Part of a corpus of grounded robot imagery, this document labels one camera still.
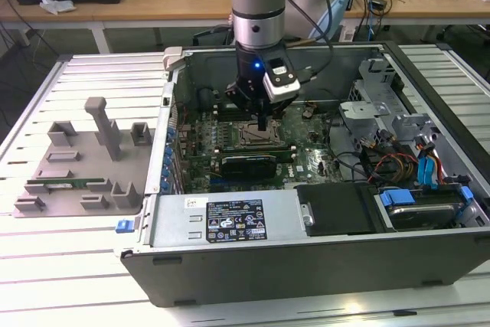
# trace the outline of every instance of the cable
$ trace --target cable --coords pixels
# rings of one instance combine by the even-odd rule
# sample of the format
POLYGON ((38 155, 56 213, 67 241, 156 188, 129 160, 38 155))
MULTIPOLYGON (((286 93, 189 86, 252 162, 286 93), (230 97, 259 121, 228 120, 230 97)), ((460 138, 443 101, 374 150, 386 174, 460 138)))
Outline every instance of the cable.
POLYGON ((43 37, 39 34, 39 32, 37 30, 34 30, 32 26, 24 19, 24 17, 21 16, 21 14, 17 11, 17 9, 15 9, 11 0, 7 0, 7 3, 8 5, 10 5, 10 8, 12 9, 12 11, 14 11, 14 13, 18 16, 18 18, 21 21, 23 21, 25 25, 28 26, 46 44, 47 47, 49 47, 49 49, 53 52, 53 54, 59 57, 60 55, 58 54, 58 52, 46 40, 44 40, 43 37))
POLYGON ((326 63, 324 63, 320 68, 318 68, 318 70, 313 71, 313 76, 318 75, 322 70, 324 70, 332 62, 333 57, 334 57, 334 47, 333 47, 332 43, 330 42, 330 40, 328 39, 327 33, 325 33, 324 31, 322 31, 322 29, 320 28, 320 26, 317 25, 317 23, 315 21, 313 21, 313 19, 305 11, 303 11, 301 9, 301 7, 299 7, 299 5, 297 5, 293 0, 287 0, 287 1, 293 6, 293 8, 296 11, 299 12, 299 14, 301 14, 306 19, 306 21, 308 21, 313 26, 313 28, 321 36, 323 36, 323 39, 325 40, 325 43, 328 45, 328 49, 330 51, 330 57, 328 58, 328 60, 327 60, 326 63))
POLYGON ((25 93, 25 94, 27 94, 27 95, 29 95, 29 96, 32 96, 32 92, 27 91, 27 90, 24 90, 23 88, 20 88, 20 87, 14 86, 14 85, 12 85, 12 84, 10 84, 10 83, 4 82, 3 80, 0 80, 0 84, 2 84, 2 85, 4 85, 4 86, 7 86, 7 87, 10 87, 10 88, 12 88, 13 90, 17 90, 17 91, 20 91, 20 92, 22 92, 22 93, 25 93))
POLYGON ((355 38, 358 36, 359 31, 362 28, 362 24, 364 23, 364 20, 368 16, 368 0, 363 0, 363 3, 364 3, 364 14, 362 15, 361 22, 359 22, 358 29, 355 31, 352 40, 355 40, 355 38))
POLYGON ((373 14, 373 15, 376 15, 377 17, 379 17, 379 24, 377 26, 377 31, 374 33, 374 37, 373 37, 373 40, 376 39, 377 35, 379 34, 380 30, 381 30, 381 23, 383 21, 383 17, 385 15, 387 15, 388 13, 390 13, 391 9, 393 8, 393 0, 390 0, 390 4, 388 5, 388 9, 387 10, 383 10, 381 11, 380 13, 377 13, 375 12, 374 10, 370 12, 373 14))
MULTIPOLYGON (((43 33, 41 36, 44 37, 45 33, 46 33, 46 30, 43 30, 43 33)), ((41 38, 39 38, 38 45, 36 46, 36 48, 34 49, 34 53, 32 54, 32 65, 34 65, 34 68, 36 70, 42 72, 41 70, 38 69, 38 67, 36 67, 36 54, 38 53, 39 45, 41 45, 41 38)))
POLYGON ((7 126, 9 128, 12 128, 13 125, 11 123, 8 122, 8 119, 7 119, 7 115, 5 114, 5 111, 0 107, 0 114, 2 115, 3 117, 3 120, 5 121, 5 124, 7 124, 7 126))
MULTIPOLYGON (((327 28, 321 34, 319 34, 316 38, 309 38, 306 40, 292 42, 292 43, 287 44, 286 45, 287 47, 305 46, 305 45, 311 44, 313 42, 319 41, 319 40, 325 38, 326 35, 328 35, 328 33, 330 32, 330 29, 332 28, 333 16, 332 16, 332 4, 331 4, 330 0, 326 0, 326 1, 327 1, 327 9, 328 9, 328 25, 327 25, 327 28)), ((327 65, 328 64, 320 67, 318 70, 318 73, 320 73, 323 69, 325 69, 327 67, 327 65)))
POLYGON ((368 41, 371 41, 372 34, 373 34, 373 2, 369 0, 369 33, 367 34, 368 41))
MULTIPOLYGON (((7 35, 8 35, 8 36, 11 38, 11 35, 10 35, 10 34, 9 34, 9 33, 8 33, 6 30, 5 30, 5 33, 6 33, 6 34, 7 34, 7 35)), ((1 32, 0 32, 0 35, 2 36, 2 40, 3 40, 4 44, 5 44, 5 46, 7 47, 7 49, 9 49, 10 47, 8 46, 8 43, 7 43, 8 39, 7 39, 7 38, 5 38, 5 36, 4 36, 4 35, 3 35, 3 33, 1 33, 1 32)), ((12 39, 12 38, 11 38, 11 42, 13 43, 13 44, 12 44, 12 46, 13 46, 13 45, 15 45, 15 42, 13 41, 13 39, 12 39)), ((15 56, 14 56, 14 62, 15 62, 15 64, 17 65, 18 72, 19 72, 19 73, 20 73, 20 75, 22 76, 22 79, 24 80, 25 84, 26 84, 28 87, 30 87, 29 80, 28 80, 28 79, 27 79, 27 77, 25 76, 25 74, 24 74, 24 72, 23 72, 23 70, 22 70, 22 68, 21 68, 21 65, 18 63, 17 58, 16 58, 15 56)))

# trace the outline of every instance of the power supply label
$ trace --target power supply label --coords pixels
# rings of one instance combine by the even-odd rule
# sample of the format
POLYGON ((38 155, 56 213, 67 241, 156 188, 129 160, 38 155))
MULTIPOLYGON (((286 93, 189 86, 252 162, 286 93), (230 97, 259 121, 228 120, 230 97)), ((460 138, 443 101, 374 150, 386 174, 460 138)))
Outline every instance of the power supply label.
POLYGON ((208 202, 206 239, 210 243, 267 239, 261 199, 208 202))

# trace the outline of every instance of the connector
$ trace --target connector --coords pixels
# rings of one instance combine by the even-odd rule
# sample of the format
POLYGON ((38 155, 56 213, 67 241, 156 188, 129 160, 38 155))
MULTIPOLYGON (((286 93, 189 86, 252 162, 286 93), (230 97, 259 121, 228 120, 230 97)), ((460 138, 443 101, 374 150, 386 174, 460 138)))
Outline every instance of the connector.
POLYGON ((380 137, 385 141, 394 141, 395 136, 392 132, 388 132, 386 129, 380 130, 380 137))
POLYGON ((308 83, 316 78, 315 71, 311 67, 306 67, 305 69, 297 70, 296 76, 298 77, 299 84, 308 83))
POLYGON ((359 142, 361 142, 361 144, 364 146, 364 147, 368 147, 369 149, 372 149, 376 146, 376 142, 371 140, 371 139, 368 139, 366 137, 361 137, 361 139, 359 139, 359 142))

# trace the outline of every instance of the red wire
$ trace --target red wire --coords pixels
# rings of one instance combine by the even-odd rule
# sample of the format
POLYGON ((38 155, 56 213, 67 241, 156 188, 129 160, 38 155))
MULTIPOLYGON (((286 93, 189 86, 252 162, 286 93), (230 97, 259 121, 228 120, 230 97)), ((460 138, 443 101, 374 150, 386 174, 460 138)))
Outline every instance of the red wire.
MULTIPOLYGON (((383 163, 383 161, 389 157, 394 157, 394 156, 403 156, 403 157, 408 157, 409 159, 413 160, 413 162, 415 163, 419 163, 417 161, 417 159, 415 159, 412 155, 407 155, 406 153, 388 153, 387 155, 383 156, 381 158, 381 160, 378 162, 378 164, 376 165, 376 167, 374 168, 374 172, 376 172, 378 170, 378 168, 381 166, 381 164, 383 163)), ((371 180, 373 179, 373 176, 370 176, 369 179, 367 181, 371 182, 371 180)))

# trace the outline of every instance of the black cable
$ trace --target black cable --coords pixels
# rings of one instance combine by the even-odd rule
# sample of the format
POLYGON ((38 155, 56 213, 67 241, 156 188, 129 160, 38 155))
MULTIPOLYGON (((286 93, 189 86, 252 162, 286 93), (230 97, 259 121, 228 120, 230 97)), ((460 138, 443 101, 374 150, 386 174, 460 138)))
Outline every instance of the black cable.
POLYGON ((0 114, 2 115, 3 117, 3 120, 5 121, 5 124, 7 124, 7 126, 9 128, 12 128, 13 125, 11 123, 8 122, 8 119, 7 119, 7 115, 5 114, 5 111, 0 107, 0 114))
MULTIPOLYGON (((4 26, 4 24, 3 24, 3 22, 2 22, 2 21, 0 21, 0 27, 2 27, 3 31, 4 31, 4 32, 5 32, 5 33, 8 35, 8 37, 10 38, 10 40, 8 40, 8 41, 11 43, 11 45, 12 45, 12 46, 17 46, 17 47, 18 47, 19 51, 21 52, 22 58, 24 59, 24 61, 25 61, 26 63, 28 63, 28 64, 37 64, 37 65, 39 65, 40 67, 43 67, 43 68, 45 68, 45 69, 47 69, 47 70, 50 70, 50 69, 51 69, 51 68, 50 68, 50 67, 48 67, 46 64, 42 64, 42 63, 40 63, 40 62, 38 62, 38 61, 36 61, 36 60, 32 60, 32 57, 28 58, 28 56, 27 56, 27 55, 25 54, 25 52, 24 52, 24 49, 25 49, 25 48, 28 48, 28 46, 27 46, 27 47, 23 47, 23 46, 22 46, 22 45, 20 45, 18 42, 16 42, 16 41, 15 41, 15 39, 14 39, 14 38, 11 36, 11 34, 10 34, 8 31, 7 31, 7 29, 5 28, 5 26, 4 26)), ((39 70, 39 69, 37 69, 36 67, 34 67, 34 68, 36 69, 36 71, 43 73, 42 71, 40 71, 40 70, 39 70)))
POLYGON ((359 32, 361 31, 364 20, 368 16, 368 0, 363 0, 363 3, 364 3, 364 13, 362 15, 361 22, 359 22, 358 29, 355 31, 354 37, 352 38, 353 41, 355 41, 355 38, 358 36, 359 32))
POLYGON ((13 90, 17 90, 17 91, 20 91, 22 93, 25 93, 25 94, 27 94, 29 96, 32 96, 32 92, 31 91, 24 90, 23 88, 14 86, 14 85, 12 85, 10 83, 7 83, 7 82, 4 82, 3 80, 0 80, 0 84, 3 85, 3 86, 7 86, 9 88, 12 88, 13 90))
POLYGON ((318 70, 315 70, 313 72, 313 76, 317 75, 318 73, 320 73, 322 70, 324 70, 333 60, 334 58, 334 47, 332 45, 332 43, 330 42, 330 40, 328 39, 328 36, 327 36, 327 33, 322 31, 322 29, 320 28, 320 26, 317 25, 317 23, 315 21, 313 21, 313 19, 305 12, 301 9, 301 7, 299 7, 299 5, 297 5, 293 0, 287 0, 292 6, 293 8, 299 12, 299 14, 301 14, 305 19, 306 21, 308 21, 312 26, 313 28, 321 35, 323 36, 323 39, 325 40, 325 43, 328 45, 328 49, 330 51, 330 57, 328 58, 327 62, 325 64, 323 64, 318 70))
POLYGON ((376 37, 377 35, 379 34, 380 30, 381 30, 381 23, 383 22, 383 17, 385 15, 387 15, 388 13, 390 13, 391 9, 393 8, 393 0, 390 0, 390 4, 388 6, 388 9, 387 10, 383 10, 381 11, 380 13, 377 13, 375 11, 372 11, 372 10, 369 10, 369 12, 373 15, 376 15, 377 17, 379 17, 379 24, 377 26, 377 31, 374 32, 374 36, 373 36, 373 40, 376 40, 376 37))
POLYGON ((19 19, 23 21, 25 25, 28 26, 41 39, 41 41, 43 41, 46 44, 47 47, 49 47, 49 49, 53 52, 53 54, 59 57, 60 55, 58 54, 58 52, 41 36, 41 34, 39 34, 38 30, 34 30, 32 26, 24 19, 24 17, 21 16, 21 14, 17 11, 17 9, 15 9, 11 0, 7 0, 7 3, 8 5, 10 5, 10 8, 19 17, 19 19))
MULTIPOLYGON (((9 46, 8 46, 8 43, 7 43, 7 41, 8 41, 8 40, 7 40, 7 38, 5 38, 5 36, 4 36, 4 35, 3 35, 3 33, 1 33, 1 32, 0 32, 0 36, 2 36, 2 40, 3 40, 4 44, 5 44, 5 46, 7 47, 7 49, 9 49, 9 46)), ((22 79, 24 80, 25 84, 26 84, 28 87, 30 87, 29 80, 27 79, 27 77, 25 76, 24 72, 22 71, 22 67, 21 67, 21 65, 18 63, 17 58, 15 57, 15 55, 14 55, 14 57, 13 57, 13 58, 14 58, 14 62, 15 62, 15 64, 17 65, 18 72, 19 72, 19 73, 20 73, 20 75, 22 76, 22 79)))
MULTIPOLYGON (((323 34, 320 34, 319 36, 317 36, 315 38, 316 41, 318 41, 322 38, 328 39, 327 35, 332 28, 332 23, 333 23, 332 4, 330 3, 330 0, 326 0, 326 1, 327 1, 327 9, 328 9, 328 26, 325 29, 325 31, 323 32, 323 34)), ((334 57, 334 48, 329 41, 327 41, 327 45, 328 45, 328 48, 330 50, 330 58, 322 66, 320 66, 320 68, 317 68, 314 71, 314 74, 313 74, 314 76, 320 74, 320 72, 322 72, 322 70, 324 70, 332 62, 332 59, 334 57)))

